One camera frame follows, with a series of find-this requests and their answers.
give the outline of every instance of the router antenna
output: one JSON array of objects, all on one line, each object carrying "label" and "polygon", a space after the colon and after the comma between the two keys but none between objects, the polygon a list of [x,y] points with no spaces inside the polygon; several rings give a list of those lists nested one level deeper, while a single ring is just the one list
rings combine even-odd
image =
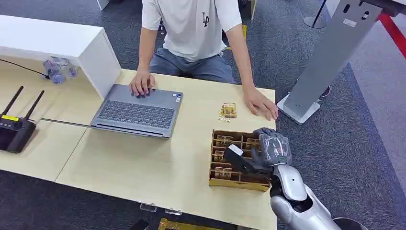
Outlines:
[{"label": "router antenna", "polygon": [[21,86],[18,91],[15,93],[14,97],[12,98],[12,100],[9,102],[9,104],[7,105],[6,109],[4,109],[3,113],[1,115],[6,115],[8,113],[8,111],[10,110],[10,108],[12,107],[12,105],[14,104],[15,100],[17,99],[18,95],[20,95],[21,91],[23,90],[23,86]]},{"label": "router antenna", "polygon": [[31,106],[31,109],[28,111],[27,115],[25,115],[25,118],[24,118],[24,119],[28,120],[28,119],[30,118],[31,114],[33,113],[35,107],[37,106],[39,100],[41,99],[41,97],[42,97],[42,95],[43,95],[44,93],[45,93],[45,91],[42,90],[41,93],[39,94],[39,96],[37,97],[37,99],[35,100],[33,106]]}]

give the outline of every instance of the person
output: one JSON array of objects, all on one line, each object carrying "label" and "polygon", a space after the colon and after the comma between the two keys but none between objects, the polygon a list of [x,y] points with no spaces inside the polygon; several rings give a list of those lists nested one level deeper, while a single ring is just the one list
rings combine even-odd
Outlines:
[{"label": "person", "polygon": [[[137,73],[130,92],[149,93],[155,84],[151,73],[235,83],[231,68],[220,55],[228,38],[241,77],[244,101],[250,111],[269,120],[278,108],[259,92],[252,79],[251,62],[243,36],[237,0],[143,0]],[[163,48],[154,52],[160,21],[167,35]]]}]

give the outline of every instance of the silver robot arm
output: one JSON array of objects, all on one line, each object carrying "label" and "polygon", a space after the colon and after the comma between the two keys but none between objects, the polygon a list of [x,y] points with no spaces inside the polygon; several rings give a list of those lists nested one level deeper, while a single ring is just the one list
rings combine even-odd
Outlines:
[{"label": "silver robot arm", "polygon": [[271,208],[276,216],[291,230],[342,230],[332,219],[327,208],[292,164],[288,138],[268,128],[253,132],[259,135],[261,154],[251,150],[253,161],[241,157],[231,145],[224,153],[225,159],[244,174],[265,175],[271,180]]},{"label": "silver robot arm", "polygon": [[271,208],[282,222],[292,230],[341,230],[294,167],[280,164],[274,172],[280,182],[272,183]]}]

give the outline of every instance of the plastic bottle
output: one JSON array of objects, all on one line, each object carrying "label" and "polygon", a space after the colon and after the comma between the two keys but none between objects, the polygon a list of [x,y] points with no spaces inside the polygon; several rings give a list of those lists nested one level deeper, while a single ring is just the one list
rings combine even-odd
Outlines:
[{"label": "plastic bottle", "polygon": [[44,61],[44,68],[54,84],[62,84],[77,75],[77,67],[66,58],[50,57]]}]

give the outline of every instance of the red barrier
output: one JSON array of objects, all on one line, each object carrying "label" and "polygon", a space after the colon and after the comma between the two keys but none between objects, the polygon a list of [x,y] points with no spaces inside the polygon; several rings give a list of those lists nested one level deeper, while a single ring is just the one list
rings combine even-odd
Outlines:
[{"label": "red barrier", "polygon": [[392,18],[387,14],[381,13],[378,16],[378,20],[381,21],[388,34],[391,36],[392,40],[399,48],[400,52],[406,58],[406,38],[396,26]]}]

